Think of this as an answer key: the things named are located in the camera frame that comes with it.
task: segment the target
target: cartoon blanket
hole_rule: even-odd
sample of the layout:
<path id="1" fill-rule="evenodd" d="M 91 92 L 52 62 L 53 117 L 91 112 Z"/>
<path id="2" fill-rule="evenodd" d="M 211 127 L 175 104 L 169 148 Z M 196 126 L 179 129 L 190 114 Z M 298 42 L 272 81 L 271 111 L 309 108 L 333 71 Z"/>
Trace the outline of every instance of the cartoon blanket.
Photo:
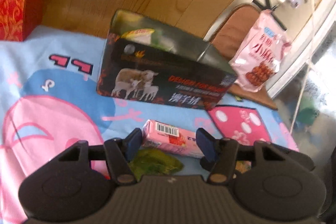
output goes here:
<path id="1" fill-rule="evenodd" d="M 124 138 L 147 119 L 191 131 L 203 127 L 216 138 L 222 137 L 221 130 L 242 144 L 266 138 L 296 149 L 277 112 L 248 100 L 237 102 L 231 95 L 224 96 L 223 106 L 215 109 L 219 112 L 209 114 L 98 95 L 104 43 L 104 39 L 42 26 L 23 43 L 0 42 L 0 223 L 26 219 L 18 188 L 48 160 L 81 139 L 97 145 Z M 185 165 L 180 174 L 207 176 L 199 160 L 177 158 Z M 94 168 L 103 172 L 99 163 Z"/>

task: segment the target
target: green object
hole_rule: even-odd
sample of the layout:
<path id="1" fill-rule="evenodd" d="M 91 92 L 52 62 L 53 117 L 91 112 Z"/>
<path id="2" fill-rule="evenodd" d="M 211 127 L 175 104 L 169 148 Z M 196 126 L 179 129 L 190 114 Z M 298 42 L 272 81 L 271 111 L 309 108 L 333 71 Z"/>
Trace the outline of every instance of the green object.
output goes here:
<path id="1" fill-rule="evenodd" d="M 319 112 L 316 109 L 306 107 L 299 111 L 296 120 L 307 126 L 312 126 L 318 115 Z"/>
<path id="2" fill-rule="evenodd" d="M 141 149 L 129 163 L 137 181 L 142 175 L 172 175 L 183 169 L 183 164 L 173 156 L 156 148 Z"/>
<path id="3" fill-rule="evenodd" d="M 240 98 L 239 96 L 237 96 L 237 95 L 235 95 L 235 98 L 236 98 L 236 101 L 237 102 L 242 102 L 243 101 L 243 99 L 242 98 Z"/>

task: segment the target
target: barcode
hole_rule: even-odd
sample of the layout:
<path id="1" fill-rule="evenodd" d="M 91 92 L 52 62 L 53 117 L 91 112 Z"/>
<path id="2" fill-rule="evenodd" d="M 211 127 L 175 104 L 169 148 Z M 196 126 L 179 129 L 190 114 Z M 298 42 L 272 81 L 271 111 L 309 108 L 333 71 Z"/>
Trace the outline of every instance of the barcode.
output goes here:
<path id="1" fill-rule="evenodd" d="M 168 135 L 172 135 L 174 137 L 179 136 L 179 129 L 177 127 L 172 127 L 172 126 L 168 126 L 164 123 L 156 122 L 155 128 L 156 128 L 157 131 L 161 131 L 161 132 L 166 133 Z"/>

